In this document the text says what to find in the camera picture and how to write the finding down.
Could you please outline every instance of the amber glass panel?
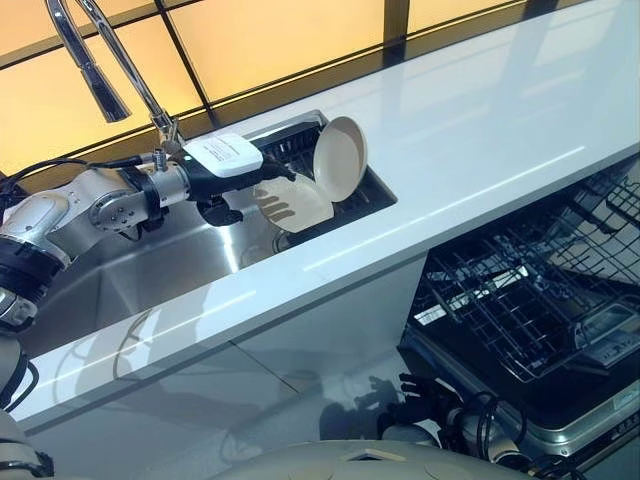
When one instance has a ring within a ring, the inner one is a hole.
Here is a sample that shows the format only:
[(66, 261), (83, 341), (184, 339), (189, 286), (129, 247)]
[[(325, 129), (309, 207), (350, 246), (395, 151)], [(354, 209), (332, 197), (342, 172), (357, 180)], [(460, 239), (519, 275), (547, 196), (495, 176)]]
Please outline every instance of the amber glass panel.
[(206, 0), (171, 17), (217, 100), (381, 43), (384, 0)]
[[(169, 113), (199, 104), (159, 17), (121, 27), (117, 34)], [(149, 123), (146, 107), (104, 42), (96, 36), (87, 43), (133, 115), (122, 122), (106, 123), (65, 49), (2, 70), (0, 171), (10, 174)]]
[[(77, 5), (67, 0), (76, 25), (89, 24), (89, 19)], [(111, 20), (157, 10), (150, 0), (98, 0), (98, 5)], [(59, 44), (44, 0), (0, 0), (0, 65), (23, 58)]]
[(411, 0), (407, 31), (412, 33), (501, 3), (506, 0)]

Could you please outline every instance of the white cabinet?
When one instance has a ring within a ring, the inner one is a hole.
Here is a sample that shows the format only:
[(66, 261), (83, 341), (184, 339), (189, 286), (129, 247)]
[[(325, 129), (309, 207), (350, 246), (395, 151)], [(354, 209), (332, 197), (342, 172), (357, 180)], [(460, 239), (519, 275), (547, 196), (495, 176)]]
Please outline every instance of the white cabinet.
[[(242, 432), (281, 418), (306, 387), (394, 349), (425, 258), (361, 279), (159, 380), (132, 383), (129, 393), (49, 425), (31, 441), (55, 459), (58, 474), (92, 480), (205, 479), (282, 447), (269, 432), (260, 434), (267, 443), (243, 440)], [(318, 439), (317, 410), (305, 410), (293, 437)]]
[(426, 254), (349, 285), (236, 344), (297, 391), (395, 348)]
[(261, 453), (228, 431), (293, 390), (232, 345), (197, 364), (30, 437), (59, 475), (205, 479)]

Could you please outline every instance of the stainless steel sink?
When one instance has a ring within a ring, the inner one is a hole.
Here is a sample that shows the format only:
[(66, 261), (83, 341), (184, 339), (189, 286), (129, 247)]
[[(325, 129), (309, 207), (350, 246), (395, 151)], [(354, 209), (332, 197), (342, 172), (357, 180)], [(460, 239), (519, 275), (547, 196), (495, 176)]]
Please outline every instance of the stainless steel sink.
[[(313, 145), (325, 121), (317, 114), (304, 120), (254, 143), (279, 152), (279, 160), (309, 175)], [(309, 136), (308, 128), (315, 134)], [(304, 142), (298, 138), (301, 132), (307, 135)], [(299, 148), (290, 149), (295, 139)], [(162, 228), (144, 233), (140, 241), (113, 236), (77, 259), (56, 278), (37, 326), (21, 337), (29, 355), (41, 355), (395, 203), (368, 169), (356, 192), (334, 204), (333, 219), (286, 234), (264, 218), (250, 190), (225, 198), (243, 212), (243, 222), (212, 227), (194, 204), (183, 203), (172, 207)]]

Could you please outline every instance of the faucet handle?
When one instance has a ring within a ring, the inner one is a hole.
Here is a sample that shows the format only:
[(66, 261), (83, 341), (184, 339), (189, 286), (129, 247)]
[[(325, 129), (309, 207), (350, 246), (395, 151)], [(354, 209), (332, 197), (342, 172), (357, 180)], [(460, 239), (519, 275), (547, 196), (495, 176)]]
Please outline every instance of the faucet handle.
[(160, 146), (169, 155), (178, 152), (185, 143), (178, 131), (178, 120), (171, 118), (166, 110), (162, 110), (159, 115), (151, 115), (151, 121), (160, 133)]

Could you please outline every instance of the white countertop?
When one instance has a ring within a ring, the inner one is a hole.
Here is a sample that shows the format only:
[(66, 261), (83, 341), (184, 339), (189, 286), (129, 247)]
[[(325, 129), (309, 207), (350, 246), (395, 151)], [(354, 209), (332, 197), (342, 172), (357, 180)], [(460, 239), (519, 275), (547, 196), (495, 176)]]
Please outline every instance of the white countertop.
[(221, 345), (637, 151), (638, 4), (587, 2), (225, 129), (352, 117), (398, 202), (159, 306), (138, 343), (119, 350), (134, 317), (36, 358), (40, 384), (14, 417), (40, 428), (131, 387), (114, 380), (118, 355), (149, 379), (192, 356), (194, 335)]

